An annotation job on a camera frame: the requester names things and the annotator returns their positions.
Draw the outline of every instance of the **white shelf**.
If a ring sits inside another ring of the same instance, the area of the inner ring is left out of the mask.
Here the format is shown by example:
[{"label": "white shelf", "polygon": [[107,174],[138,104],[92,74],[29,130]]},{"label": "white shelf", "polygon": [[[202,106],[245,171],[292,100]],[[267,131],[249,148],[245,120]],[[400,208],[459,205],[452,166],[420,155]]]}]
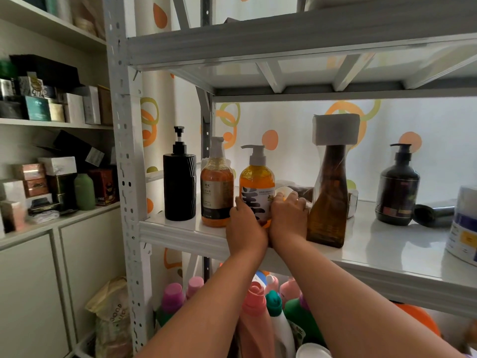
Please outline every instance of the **white shelf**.
[{"label": "white shelf", "polygon": [[0,0],[0,18],[86,52],[106,52],[106,41],[23,0]]},{"label": "white shelf", "polygon": [[13,119],[13,118],[0,118],[0,125],[12,125],[12,126],[37,126],[37,127],[52,127],[52,128],[78,128],[78,129],[110,129],[112,126],[101,126],[95,124],[73,124],[63,122],[44,122],[44,121],[31,121],[28,119]]},{"label": "white shelf", "polygon": [[[219,261],[229,256],[225,229],[204,226],[200,204],[192,220],[169,221],[161,212],[139,225],[143,242]],[[448,229],[415,223],[407,227],[387,225],[374,218],[374,203],[359,201],[346,234],[342,249],[310,245],[391,300],[477,317],[477,268],[445,250]],[[260,268],[290,275],[271,248]]]},{"label": "white shelf", "polygon": [[45,233],[46,231],[51,230],[52,228],[71,225],[72,223],[79,222],[81,220],[85,220],[96,215],[100,215],[109,210],[117,209],[119,208],[119,206],[119,202],[115,202],[109,206],[96,206],[94,210],[78,211],[71,215],[59,217],[55,220],[40,223],[38,225],[28,225],[21,231],[9,232],[8,234],[5,234],[4,238],[0,238],[0,250],[6,249],[7,247],[12,245],[19,244],[23,241],[30,240],[38,235]]},{"label": "white shelf", "polygon": [[216,102],[477,95],[477,0],[385,0],[128,39]]}]

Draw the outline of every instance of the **perforated metal post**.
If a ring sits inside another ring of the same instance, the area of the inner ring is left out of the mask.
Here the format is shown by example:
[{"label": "perforated metal post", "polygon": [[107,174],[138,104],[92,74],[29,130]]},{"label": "perforated metal post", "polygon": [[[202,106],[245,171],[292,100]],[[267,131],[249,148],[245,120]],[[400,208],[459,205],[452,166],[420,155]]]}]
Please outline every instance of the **perforated metal post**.
[{"label": "perforated metal post", "polygon": [[141,124],[142,74],[129,67],[127,38],[136,36],[134,0],[103,0],[114,134],[121,196],[129,312],[134,352],[154,333],[151,245],[139,241],[147,217],[146,174]]},{"label": "perforated metal post", "polygon": [[[209,26],[212,24],[212,0],[200,0],[200,26]],[[212,111],[212,98],[210,93],[205,90],[197,88],[200,101],[201,114],[201,157],[207,158],[210,155],[210,137],[212,136],[212,118],[214,118]],[[205,93],[206,97],[201,98],[200,93]],[[204,281],[210,278],[210,258],[204,256]]]}]

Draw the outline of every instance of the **white cabinet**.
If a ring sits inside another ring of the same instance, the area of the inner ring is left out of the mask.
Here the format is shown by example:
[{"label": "white cabinet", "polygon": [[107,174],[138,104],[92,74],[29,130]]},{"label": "white cabinet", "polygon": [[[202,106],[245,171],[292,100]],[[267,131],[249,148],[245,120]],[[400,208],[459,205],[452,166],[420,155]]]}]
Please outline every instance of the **white cabinet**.
[{"label": "white cabinet", "polygon": [[120,209],[60,227],[75,316],[76,337],[94,329],[86,303],[110,279],[125,276]]},{"label": "white cabinet", "polygon": [[48,234],[0,251],[0,351],[15,358],[69,352]]}]

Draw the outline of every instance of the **white bottle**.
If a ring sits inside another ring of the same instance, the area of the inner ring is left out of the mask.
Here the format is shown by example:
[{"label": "white bottle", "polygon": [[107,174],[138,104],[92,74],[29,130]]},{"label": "white bottle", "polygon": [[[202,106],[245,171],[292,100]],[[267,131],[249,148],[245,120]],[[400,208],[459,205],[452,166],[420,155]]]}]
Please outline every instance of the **white bottle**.
[{"label": "white bottle", "polygon": [[290,324],[283,314],[281,298],[275,290],[271,290],[265,298],[275,335],[275,354],[281,358],[295,358],[295,341]]}]

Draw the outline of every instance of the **plastic bag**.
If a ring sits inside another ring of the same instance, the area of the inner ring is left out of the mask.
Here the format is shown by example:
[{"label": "plastic bag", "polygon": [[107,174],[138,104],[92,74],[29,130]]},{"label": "plastic bag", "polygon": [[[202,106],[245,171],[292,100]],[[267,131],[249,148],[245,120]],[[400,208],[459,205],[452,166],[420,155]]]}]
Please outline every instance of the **plastic bag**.
[{"label": "plastic bag", "polygon": [[86,309],[96,314],[96,358],[132,357],[126,278],[110,280],[88,301]]}]

